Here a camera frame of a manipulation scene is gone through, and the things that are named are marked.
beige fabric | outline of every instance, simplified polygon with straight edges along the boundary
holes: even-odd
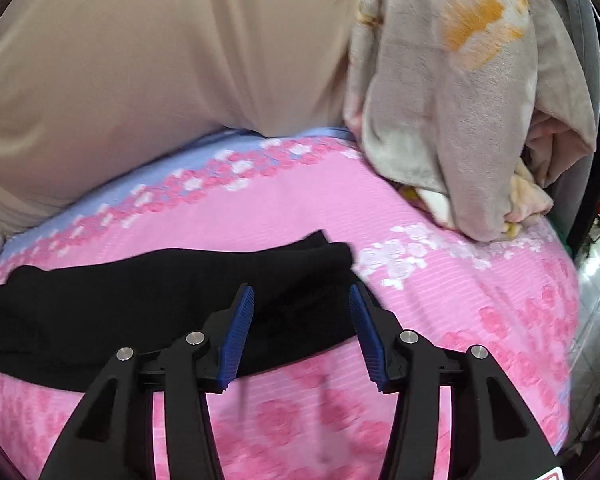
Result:
[[[415,188],[440,225],[483,242],[547,213],[552,201],[534,180],[553,182],[596,138],[551,0],[359,6],[344,117],[376,171]],[[525,146],[531,181],[515,173]]]
[[[0,227],[220,126],[342,120],[356,0],[14,0],[0,19]]]

bed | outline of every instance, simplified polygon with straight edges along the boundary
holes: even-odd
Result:
[[[10,240],[0,283],[23,264],[81,266],[161,248],[255,251],[318,229],[351,245],[354,270],[405,328],[446,348],[490,349],[560,448],[579,302],[575,269],[551,226],[491,244],[441,230],[370,170],[346,130],[205,137]],[[79,399],[0,374],[0,445],[27,479],[38,478]],[[158,480],[169,477],[163,401],[154,395]],[[355,341],[208,396],[231,479],[375,480],[395,401],[368,380]],[[443,391],[436,480],[446,478],[449,446]]]

label sticker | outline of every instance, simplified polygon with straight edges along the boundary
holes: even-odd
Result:
[[[562,469],[557,467],[536,480],[564,480],[564,476],[562,476]]]

folded blanket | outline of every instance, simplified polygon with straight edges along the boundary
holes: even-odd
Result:
[[[382,176],[448,196],[456,227],[471,238],[502,236],[525,143],[542,186],[593,152],[584,74],[550,0],[360,7],[347,125]]]
[[[554,205],[551,197],[536,184],[533,175],[521,159],[516,164],[516,171],[511,177],[510,184],[511,210],[504,217],[505,222],[497,240],[515,238],[523,227],[538,223],[540,217],[547,214]],[[446,195],[411,186],[400,186],[398,192],[411,205],[429,212],[440,227],[457,230],[451,203]]]

black cloth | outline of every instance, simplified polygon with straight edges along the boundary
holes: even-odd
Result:
[[[354,335],[347,244],[316,232],[256,253],[165,249],[85,267],[23,266],[0,285],[0,372],[84,392],[124,346],[166,348],[228,308],[241,283],[255,311],[238,374],[324,351]]]

